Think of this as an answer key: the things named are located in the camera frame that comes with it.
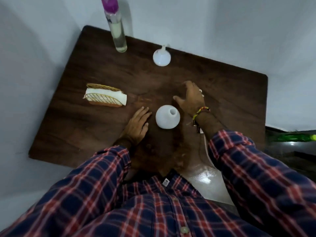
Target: purple lid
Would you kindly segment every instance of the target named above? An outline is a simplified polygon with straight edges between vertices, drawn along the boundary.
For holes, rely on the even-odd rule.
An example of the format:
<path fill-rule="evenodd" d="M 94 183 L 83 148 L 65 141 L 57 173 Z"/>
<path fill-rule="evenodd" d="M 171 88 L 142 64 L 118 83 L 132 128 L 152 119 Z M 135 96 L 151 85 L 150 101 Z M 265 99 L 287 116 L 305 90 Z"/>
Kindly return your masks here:
<path fill-rule="evenodd" d="M 119 10 L 118 0 L 102 0 L 102 4 L 106 12 L 116 13 Z"/>

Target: shirt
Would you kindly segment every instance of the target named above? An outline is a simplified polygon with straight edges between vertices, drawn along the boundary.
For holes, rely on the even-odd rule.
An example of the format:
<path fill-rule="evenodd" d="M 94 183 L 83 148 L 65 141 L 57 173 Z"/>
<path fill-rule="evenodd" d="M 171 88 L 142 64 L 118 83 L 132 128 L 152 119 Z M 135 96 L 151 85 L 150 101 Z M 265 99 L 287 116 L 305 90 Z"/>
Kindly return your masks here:
<path fill-rule="evenodd" d="M 130 156 L 113 146 L 54 184 L 0 235 L 316 236 L 314 182 L 238 132 L 219 131 L 208 150 L 240 217 L 204 199 L 179 174 L 166 187 L 156 176 L 122 185 Z"/>

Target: white ceramic pot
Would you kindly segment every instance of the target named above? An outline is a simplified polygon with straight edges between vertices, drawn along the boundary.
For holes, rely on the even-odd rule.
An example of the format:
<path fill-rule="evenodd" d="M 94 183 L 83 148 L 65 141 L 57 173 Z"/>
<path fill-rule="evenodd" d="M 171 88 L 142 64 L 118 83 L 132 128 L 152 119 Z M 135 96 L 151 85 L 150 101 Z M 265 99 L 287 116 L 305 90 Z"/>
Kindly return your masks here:
<path fill-rule="evenodd" d="M 156 123 L 160 128 L 172 129 L 180 122 L 180 113 L 174 106 L 163 105 L 156 112 Z"/>

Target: brown tabletop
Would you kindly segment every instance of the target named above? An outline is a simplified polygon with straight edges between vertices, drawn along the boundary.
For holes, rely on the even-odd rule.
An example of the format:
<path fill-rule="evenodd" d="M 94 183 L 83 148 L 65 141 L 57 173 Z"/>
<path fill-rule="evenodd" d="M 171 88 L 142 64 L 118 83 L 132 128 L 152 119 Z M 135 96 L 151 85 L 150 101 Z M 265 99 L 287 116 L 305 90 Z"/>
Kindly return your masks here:
<path fill-rule="evenodd" d="M 118 53 L 109 31 L 83 28 L 30 149 L 31 158 L 77 167 L 94 152 L 111 146 L 134 112 L 148 106 L 153 115 L 133 155 L 135 166 L 151 171 L 185 166 L 204 145 L 191 119 L 172 99 L 173 95 L 185 97 L 185 80 L 203 90 L 206 105 L 222 123 L 263 148 L 266 75 L 174 49 L 168 49 L 170 64 L 159 67 L 152 56 L 160 46 L 126 39 L 127 51 Z M 127 94 L 126 106 L 89 104 L 83 99 L 87 83 L 121 89 Z M 176 128 L 157 126 L 155 114 L 162 105 L 179 109 L 181 121 Z"/>

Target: white tag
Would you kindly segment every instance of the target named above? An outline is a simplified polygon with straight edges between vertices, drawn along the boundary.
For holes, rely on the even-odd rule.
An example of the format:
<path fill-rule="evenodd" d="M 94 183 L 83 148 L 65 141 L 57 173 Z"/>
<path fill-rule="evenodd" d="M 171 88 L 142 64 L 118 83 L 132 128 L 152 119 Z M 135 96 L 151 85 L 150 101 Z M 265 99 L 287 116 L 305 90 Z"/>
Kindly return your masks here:
<path fill-rule="evenodd" d="M 169 184 L 169 182 L 170 182 L 170 181 L 166 178 L 162 184 L 163 184 L 165 187 L 167 187 L 167 185 Z"/>

